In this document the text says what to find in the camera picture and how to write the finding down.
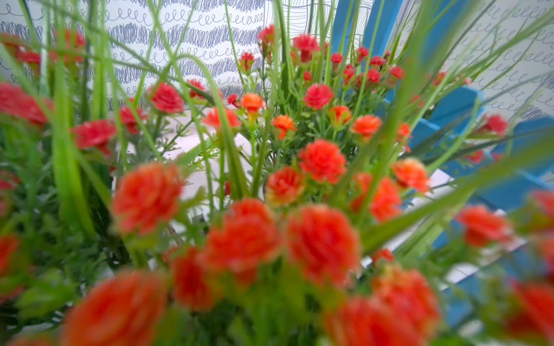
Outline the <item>orange flower pot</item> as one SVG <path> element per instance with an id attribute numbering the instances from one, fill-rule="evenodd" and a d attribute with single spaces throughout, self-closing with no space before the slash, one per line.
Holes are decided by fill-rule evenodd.
<path id="1" fill-rule="evenodd" d="M 181 195 L 175 163 L 125 174 L 114 193 L 76 150 L 108 148 L 117 129 L 94 121 L 61 134 L 69 192 L 57 221 L 38 205 L 38 168 L 1 173 L 1 303 L 17 310 L 10 345 L 470 345 L 447 321 L 439 289 L 451 266 L 526 236 L 553 259 L 553 193 L 502 216 L 469 206 L 474 188 L 551 157 L 540 144 L 497 162 L 454 192 L 402 212 L 422 171 L 346 174 L 337 147 L 310 144 L 270 175 L 263 198 L 232 190 L 206 222 L 205 200 Z M 23 331 L 25 322 L 47 329 Z"/>

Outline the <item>red flower pot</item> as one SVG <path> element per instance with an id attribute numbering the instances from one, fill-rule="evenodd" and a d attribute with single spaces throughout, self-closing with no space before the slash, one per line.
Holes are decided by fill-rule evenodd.
<path id="1" fill-rule="evenodd" d="M 284 13 L 258 32 L 260 56 L 236 56 L 244 93 L 224 99 L 229 124 L 251 140 L 253 149 L 298 149 L 316 138 L 342 144 L 368 141 L 395 107 L 409 60 L 419 53 L 423 88 L 405 109 L 398 141 L 418 144 L 424 134 L 450 138 L 480 118 L 481 94 L 464 76 L 438 69 L 447 44 L 469 1 L 423 1 L 404 46 L 393 22 L 399 1 L 377 1 L 366 22 L 366 34 L 355 43 L 357 1 L 339 1 L 335 14 L 320 24 L 330 42 L 302 33 L 286 45 Z"/>
<path id="2" fill-rule="evenodd" d="M 136 236 L 113 228 L 112 182 L 156 154 L 160 130 L 138 121 L 144 91 L 123 93 L 105 1 L 1 3 L 1 269 L 146 267 Z"/>

